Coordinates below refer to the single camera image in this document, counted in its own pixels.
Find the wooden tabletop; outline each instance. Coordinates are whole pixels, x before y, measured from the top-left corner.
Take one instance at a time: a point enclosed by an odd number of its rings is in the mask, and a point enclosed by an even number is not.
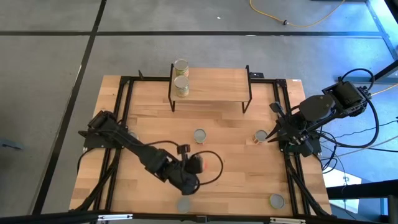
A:
[[[103,78],[94,114],[99,110],[113,110],[119,79],[120,76]],[[292,106],[305,99],[300,80],[287,80],[287,85]],[[269,108],[275,100],[272,85],[252,84],[253,99],[245,114],[242,114],[241,103],[200,101],[181,102],[173,113],[167,99],[168,87],[168,82],[134,82],[127,125],[142,142],[167,139],[190,144],[192,153],[211,150],[221,156],[224,161],[223,175],[189,196],[192,202],[190,213],[291,216],[285,164],[277,143],[255,145],[252,141],[258,129],[269,133],[275,125],[277,115]],[[122,104],[127,88],[124,89]],[[207,132],[204,145],[195,144],[193,140],[193,132],[198,128]],[[159,144],[157,147],[177,156],[173,145]],[[79,206],[96,185],[103,155],[103,149],[95,149],[83,158],[70,208]],[[215,156],[204,154],[203,157],[207,168],[199,175],[201,182],[214,178],[220,170]],[[302,167],[309,191],[330,213],[319,162],[314,157],[302,157]],[[303,213],[300,192],[297,186],[295,189],[299,211]],[[104,208],[106,192],[104,190],[100,208]],[[271,194],[284,197],[284,208],[276,210],[269,205]],[[112,211],[178,213],[176,203],[180,198],[181,193],[175,187],[156,179],[144,170],[137,156],[122,150]]]
[[[249,101],[248,72],[233,68],[189,68],[189,94],[176,95],[174,78],[170,97],[173,101]]]

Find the white wire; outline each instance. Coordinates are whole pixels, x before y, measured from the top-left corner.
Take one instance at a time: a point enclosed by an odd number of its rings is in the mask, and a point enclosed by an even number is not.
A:
[[[388,140],[385,140],[384,142],[380,142],[380,143],[377,143],[377,144],[375,144],[375,145],[365,147],[365,148],[363,148],[363,149],[358,149],[358,150],[355,150],[355,151],[347,152],[347,153],[344,153],[344,154],[341,154],[341,155],[338,155],[338,156],[339,156],[339,157],[341,157],[341,156],[346,156],[346,155],[348,155],[348,154],[355,153],[355,152],[359,152],[359,151],[365,150],[365,149],[370,148],[370,147],[380,146],[380,145],[382,145],[382,144],[384,144],[384,143],[387,143],[387,142],[389,142],[389,141],[392,141],[392,140],[394,140],[394,139],[396,139],[396,138],[398,138],[398,136],[392,137],[392,138],[390,138],[390,139],[388,139]]]

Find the yellow cable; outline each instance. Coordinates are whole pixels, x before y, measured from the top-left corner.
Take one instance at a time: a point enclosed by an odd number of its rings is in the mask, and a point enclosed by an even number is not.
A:
[[[342,0],[342,1],[340,2],[340,4],[339,4],[334,10],[332,10],[332,11],[329,12],[329,14],[327,14],[324,18],[320,19],[319,21],[314,22],[313,24],[310,24],[310,25],[307,25],[307,26],[299,26],[299,25],[295,25],[295,24],[289,23],[289,22],[287,22],[286,24],[287,24],[287,25],[290,25],[290,26],[294,26],[294,27],[299,27],[299,28],[308,28],[308,27],[317,25],[318,23],[324,21],[327,17],[329,17],[330,15],[332,15],[332,14],[333,14],[345,1],[346,1],[346,0]],[[257,9],[253,6],[252,0],[250,0],[250,7],[251,7],[254,11],[256,11],[256,12],[262,14],[262,15],[268,16],[268,17],[273,18],[273,19],[275,19],[275,20],[277,20],[277,21],[279,21],[279,22],[281,22],[281,23],[284,23],[284,21],[283,21],[282,19],[279,19],[278,17],[272,16],[272,15],[270,15],[270,14],[266,14],[265,12],[262,12],[262,11],[260,11],[260,10],[257,10]]]
[[[379,93],[382,93],[382,92],[384,92],[384,91],[387,91],[387,90],[389,90],[389,89],[391,89],[391,88],[394,88],[395,86],[398,86],[398,83],[395,84],[395,85],[390,86],[389,88],[385,88],[385,89],[383,89],[383,90],[380,90],[380,91],[377,91],[377,92],[375,92],[375,93],[372,93],[372,96],[374,96],[374,95],[376,95],[376,94],[379,94]]]

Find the stacked cans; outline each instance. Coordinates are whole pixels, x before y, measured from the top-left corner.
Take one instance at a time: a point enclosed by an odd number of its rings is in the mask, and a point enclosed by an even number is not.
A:
[[[174,85],[177,96],[184,97],[189,94],[189,66],[184,59],[178,59],[174,62],[175,79]]]

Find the wooden shelf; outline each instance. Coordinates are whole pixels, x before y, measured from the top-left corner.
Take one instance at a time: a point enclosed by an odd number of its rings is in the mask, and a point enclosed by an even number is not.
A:
[[[177,96],[175,77],[172,68],[170,98],[175,102],[250,100],[248,71],[244,68],[189,68],[189,94],[186,97]]]

